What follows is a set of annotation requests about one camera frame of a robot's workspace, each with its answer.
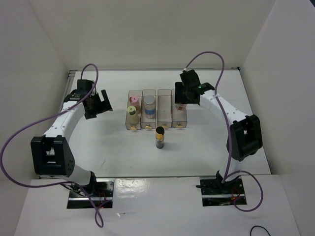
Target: white wall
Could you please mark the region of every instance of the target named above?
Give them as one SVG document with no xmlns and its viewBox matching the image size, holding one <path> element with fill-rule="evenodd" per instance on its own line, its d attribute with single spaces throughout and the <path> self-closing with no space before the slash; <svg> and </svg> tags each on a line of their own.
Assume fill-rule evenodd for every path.
<svg viewBox="0 0 315 236">
<path fill-rule="evenodd" d="M 302 236 L 315 235 L 315 8 L 277 0 L 241 73 Z"/>
<path fill-rule="evenodd" d="M 241 66 L 274 0 L 30 0 L 68 69 Z M 216 57 L 193 66 L 220 68 Z"/>
<path fill-rule="evenodd" d="M 0 1 L 0 146 L 18 128 L 58 111 L 67 71 L 27 0 Z M 24 131 L 4 154 L 18 180 L 33 177 L 30 141 L 49 122 Z M 0 235 L 14 234 L 27 193 L 0 172 Z"/>
</svg>

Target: clear plastic bin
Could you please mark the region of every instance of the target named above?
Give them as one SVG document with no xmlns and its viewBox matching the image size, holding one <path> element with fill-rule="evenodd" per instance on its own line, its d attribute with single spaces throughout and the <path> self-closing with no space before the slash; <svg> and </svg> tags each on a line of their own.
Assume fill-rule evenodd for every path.
<svg viewBox="0 0 315 236">
<path fill-rule="evenodd" d="M 172 127 L 172 94 L 170 89 L 157 91 L 157 126 Z"/>
<path fill-rule="evenodd" d="M 140 125 L 141 99 L 142 99 L 142 91 L 129 91 L 127 108 L 129 108 L 130 106 L 134 106 L 136 108 L 137 117 L 135 118 L 133 115 L 130 115 L 128 111 L 126 112 L 126 128 L 128 130 L 141 129 L 141 125 Z"/>
<path fill-rule="evenodd" d="M 156 128 L 156 98 L 155 89 L 142 90 L 141 128 L 143 129 Z"/>
<path fill-rule="evenodd" d="M 181 110 L 177 109 L 175 104 L 175 89 L 172 89 L 172 127 L 185 128 L 187 126 L 186 107 L 181 106 Z"/>
</svg>

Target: white table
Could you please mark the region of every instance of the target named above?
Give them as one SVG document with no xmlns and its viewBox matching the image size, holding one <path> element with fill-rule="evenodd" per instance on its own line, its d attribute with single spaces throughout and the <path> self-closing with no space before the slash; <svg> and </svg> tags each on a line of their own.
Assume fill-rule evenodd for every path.
<svg viewBox="0 0 315 236">
<path fill-rule="evenodd" d="M 116 179 L 113 208 L 101 209 L 104 228 L 93 209 L 66 209 L 68 190 L 61 186 L 29 189 L 15 236 L 248 236 L 254 225 L 272 236 L 299 232 L 280 176 L 256 176 L 264 190 L 261 207 L 250 213 L 234 206 L 202 206 L 198 177 Z M 243 176 L 249 209 L 260 198 L 250 176 Z M 47 184 L 58 180 L 33 180 Z M 253 236 L 266 236 L 255 229 Z"/>
<path fill-rule="evenodd" d="M 76 72 L 72 89 L 81 72 Z M 97 90 L 106 89 L 113 112 L 97 118 L 81 118 L 70 147 L 76 164 L 95 172 L 97 177 L 169 177 L 215 175 L 228 157 L 227 130 L 213 114 L 196 104 L 187 106 L 187 128 L 171 128 L 165 146 L 157 149 L 155 132 L 130 131 L 125 127 L 129 90 L 173 89 L 180 71 L 100 71 Z M 197 71 L 201 82 L 215 85 L 220 71 Z M 95 80 L 95 72 L 84 79 Z M 252 114 L 238 70 L 223 74 L 219 93 L 237 109 Z M 263 149 L 244 160 L 243 169 L 253 174 L 270 174 Z"/>
</svg>

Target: blue label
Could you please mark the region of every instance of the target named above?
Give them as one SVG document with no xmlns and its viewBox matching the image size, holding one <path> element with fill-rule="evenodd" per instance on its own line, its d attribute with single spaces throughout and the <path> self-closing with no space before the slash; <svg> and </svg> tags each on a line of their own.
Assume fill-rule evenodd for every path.
<svg viewBox="0 0 315 236">
<path fill-rule="evenodd" d="M 147 115 L 154 115 L 156 113 L 156 109 L 152 109 L 152 110 L 147 110 L 147 109 L 144 109 L 144 112 L 147 114 Z"/>
</svg>

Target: pink cap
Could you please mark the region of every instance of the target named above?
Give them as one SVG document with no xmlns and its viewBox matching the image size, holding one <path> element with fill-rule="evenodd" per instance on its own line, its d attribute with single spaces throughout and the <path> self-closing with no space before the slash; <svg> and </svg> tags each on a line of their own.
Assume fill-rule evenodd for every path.
<svg viewBox="0 0 315 236">
<path fill-rule="evenodd" d="M 129 100 L 132 105 L 137 105 L 139 102 L 139 99 L 137 96 L 131 96 Z"/>
</svg>

